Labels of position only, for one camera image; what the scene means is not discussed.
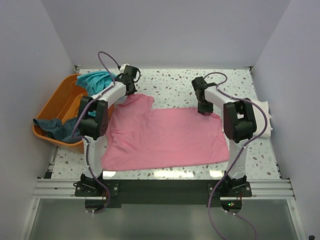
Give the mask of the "pink t shirt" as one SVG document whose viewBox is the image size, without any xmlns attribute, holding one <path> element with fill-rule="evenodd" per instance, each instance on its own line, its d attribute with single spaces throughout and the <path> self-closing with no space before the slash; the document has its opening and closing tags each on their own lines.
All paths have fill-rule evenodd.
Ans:
<svg viewBox="0 0 320 240">
<path fill-rule="evenodd" d="M 152 108 L 154 98 L 133 94 L 118 104 L 106 131 L 105 171 L 188 167 L 225 162 L 229 148 L 221 118 L 195 107 Z"/>
</svg>

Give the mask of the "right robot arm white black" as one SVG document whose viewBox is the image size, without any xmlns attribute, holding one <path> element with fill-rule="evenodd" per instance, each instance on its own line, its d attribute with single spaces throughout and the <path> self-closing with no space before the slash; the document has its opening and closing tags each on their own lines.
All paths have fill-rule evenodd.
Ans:
<svg viewBox="0 0 320 240">
<path fill-rule="evenodd" d="M 248 98 L 230 99 L 216 89 L 216 83 L 207 83 L 202 76 L 193 79 L 191 84 L 198 101 L 198 113 L 212 114 L 214 105 L 222 111 L 222 130 L 229 140 L 229 160 L 222 189 L 227 196 L 233 197 L 247 181 L 247 150 L 243 145 L 257 130 L 252 103 Z"/>
</svg>

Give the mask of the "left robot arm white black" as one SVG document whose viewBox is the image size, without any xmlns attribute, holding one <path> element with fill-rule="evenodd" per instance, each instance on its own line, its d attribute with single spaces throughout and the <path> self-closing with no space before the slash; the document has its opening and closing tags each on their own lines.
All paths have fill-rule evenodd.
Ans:
<svg viewBox="0 0 320 240">
<path fill-rule="evenodd" d="M 109 86 L 80 100 L 75 127 L 82 137 L 86 169 L 74 184 L 77 196 L 100 196 L 107 191 L 102 183 L 102 147 L 106 141 L 109 108 L 120 98 L 137 91 L 135 84 L 140 76 L 137 67 L 124 64 Z"/>
</svg>

